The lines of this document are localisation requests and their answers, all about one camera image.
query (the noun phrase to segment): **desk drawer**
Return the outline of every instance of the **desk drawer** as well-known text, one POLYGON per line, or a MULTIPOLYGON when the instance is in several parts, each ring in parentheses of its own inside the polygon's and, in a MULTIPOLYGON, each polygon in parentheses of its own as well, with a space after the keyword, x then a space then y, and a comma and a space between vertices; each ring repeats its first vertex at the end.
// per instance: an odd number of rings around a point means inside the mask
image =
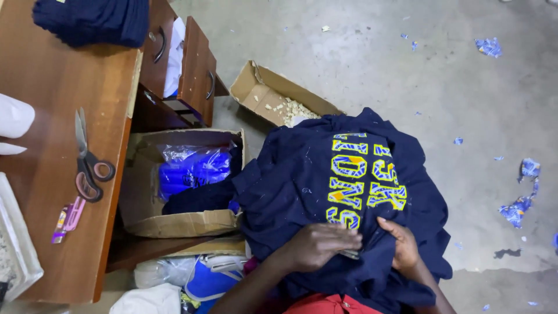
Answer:
POLYGON ((150 0, 150 25, 143 45, 139 82, 159 98, 163 98, 165 90, 172 24, 175 18, 176 15, 167 0, 150 0))
POLYGON ((217 61, 209 50, 209 40, 193 17, 186 19, 182 76, 176 100, 194 111, 198 120, 210 127, 217 80, 217 61))

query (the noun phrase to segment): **wooden desk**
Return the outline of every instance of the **wooden desk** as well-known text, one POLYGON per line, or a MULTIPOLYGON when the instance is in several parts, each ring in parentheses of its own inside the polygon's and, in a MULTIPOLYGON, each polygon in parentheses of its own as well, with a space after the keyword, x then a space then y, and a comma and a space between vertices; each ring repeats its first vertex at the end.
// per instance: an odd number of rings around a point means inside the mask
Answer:
MULTIPOLYGON (((45 271, 20 299, 96 302, 107 268, 142 52, 111 45, 73 50, 33 24, 34 2, 0 0, 0 93, 30 104, 36 112, 23 137, 0 138, 28 148, 19 155, 0 156, 0 171, 8 176, 45 271), (80 107, 85 109, 89 149, 111 161, 117 172, 112 181, 99 183, 104 197, 85 206, 77 229, 62 244, 51 244, 60 210, 77 196, 74 117, 80 107)), ((115 257, 109 269, 207 239, 140 239, 129 246, 119 242, 111 248, 115 257), (143 258, 133 259, 138 251, 143 258)))

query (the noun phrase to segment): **plastic wrapper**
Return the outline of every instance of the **plastic wrapper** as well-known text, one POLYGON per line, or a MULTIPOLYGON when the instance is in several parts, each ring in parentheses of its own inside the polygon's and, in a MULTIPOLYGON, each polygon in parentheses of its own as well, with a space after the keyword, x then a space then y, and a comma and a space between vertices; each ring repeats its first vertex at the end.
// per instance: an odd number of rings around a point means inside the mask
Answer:
POLYGON ((0 172, 0 282, 8 283, 4 300, 14 300, 43 274, 12 188, 0 172))
POLYGON ((139 263, 134 270, 136 286, 147 289, 164 283, 182 287, 190 282, 194 276, 196 257, 166 258, 149 260, 139 263))
POLYGON ((158 169, 158 196, 164 202, 173 194, 222 181, 230 174, 232 147, 159 145, 158 148, 165 159, 158 169))

